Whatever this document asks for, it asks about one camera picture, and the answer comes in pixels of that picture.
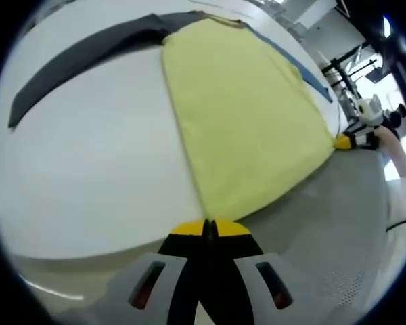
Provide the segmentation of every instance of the blue strip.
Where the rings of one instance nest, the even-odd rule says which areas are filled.
[[[261,39],[265,43],[270,44],[270,46],[272,46],[274,49],[276,49],[283,57],[285,57],[287,60],[289,60],[291,64],[293,64],[295,67],[297,67],[299,69],[299,72],[302,75],[302,79],[306,83],[308,83],[310,86],[312,86],[318,92],[320,92],[320,94],[323,97],[325,97],[330,103],[333,102],[333,100],[332,100],[332,98],[330,96],[330,92],[329,92],[328,88],[325,88],[320,83],[320,81],[317,80],[317,78],[314,76],[314,74],[312,74],[309,71],[309,69],[305,68],[305,66],[302,63],[300,63],[297,59],[295,59],[293,56],[291,56],[285,49],[283,49],[279,45],[275,44],[274,42],[272,42],[267,37],[264,37],[262,34],[255,31],[250,26],[247,25],[247,27],[248,27],[249,30],[251,30],[251,32],[253,32],[254,35],[256,35],[259,39]]]

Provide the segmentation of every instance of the person's hand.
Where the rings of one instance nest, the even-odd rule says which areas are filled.
[[[380,126],[374,130],[374,135],[379,138],[379,149],[385,152],[392,159],[405,155],[400,141],[396,138],[394,133],[386,127]]]

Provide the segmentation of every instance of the gray gripper part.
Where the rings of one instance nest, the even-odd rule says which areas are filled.
[[[293,300],[279,310],[257,265],[267,262],[283,282]],[[275,253],[235,259],[251,301],[255,325],[322,324],[332,306],[316,293],[313,281]]]
[[[87,308],[71,309],[59,315],[63,324],[147,325],[167,324],[168,311],[177,280],[187,259],[156,253],[146,253],[120,270],[108,282],[107,291]],[[153,266],[164,266],[148,302],[140,310],[129,303]]]

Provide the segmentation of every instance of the dark gray cloth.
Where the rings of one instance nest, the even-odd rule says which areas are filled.
[[[204,12],[150,14],[86,37],[49,61],[16,94],[8,127],[16,127],[49,92],[101,61],[124,50],[161,45],[166,36],[206,17]]]

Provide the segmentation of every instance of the black cable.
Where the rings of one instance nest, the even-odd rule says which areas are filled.
[[[394,228],[396,228],[396,227],[398,227],[398,226],[400,226],[400,225],[403,225],[403,224],[405,224],[405,223],[406,223],[406,220],[397,222],[397,223],[395,223],[395,224],[393,224],[393,225],[390,225],[388,228],[386,228],[386,231],[389,232],[391,229],[394,229]]]

